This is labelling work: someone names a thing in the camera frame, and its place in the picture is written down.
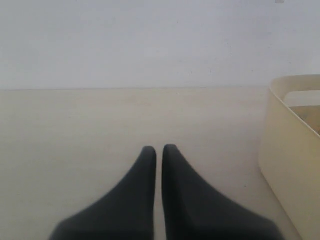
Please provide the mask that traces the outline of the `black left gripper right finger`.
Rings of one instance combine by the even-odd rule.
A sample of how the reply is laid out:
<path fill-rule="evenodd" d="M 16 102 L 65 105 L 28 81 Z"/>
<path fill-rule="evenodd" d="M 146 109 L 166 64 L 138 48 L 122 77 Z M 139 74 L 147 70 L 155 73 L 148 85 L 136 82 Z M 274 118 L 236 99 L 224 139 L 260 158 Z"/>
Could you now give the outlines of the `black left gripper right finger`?
<path fill-rule="evenodd" d="M 277 240 L 279 228 L 208 184 L 178 147 L 162 157 L 162 202 L 168 240 Z"/>

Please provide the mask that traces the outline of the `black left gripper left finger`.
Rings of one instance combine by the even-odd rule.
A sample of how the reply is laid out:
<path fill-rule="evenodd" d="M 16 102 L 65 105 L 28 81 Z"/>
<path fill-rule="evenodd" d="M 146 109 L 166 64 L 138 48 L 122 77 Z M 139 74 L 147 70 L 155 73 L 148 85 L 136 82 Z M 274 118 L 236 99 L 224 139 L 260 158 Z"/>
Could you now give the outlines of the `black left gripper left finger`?
<path fill-rule="evenodd" d="M 142 148 L 124 178 L 88 208 L 60 222 L 51 240 L 153 240 L 157 155 Z"/>

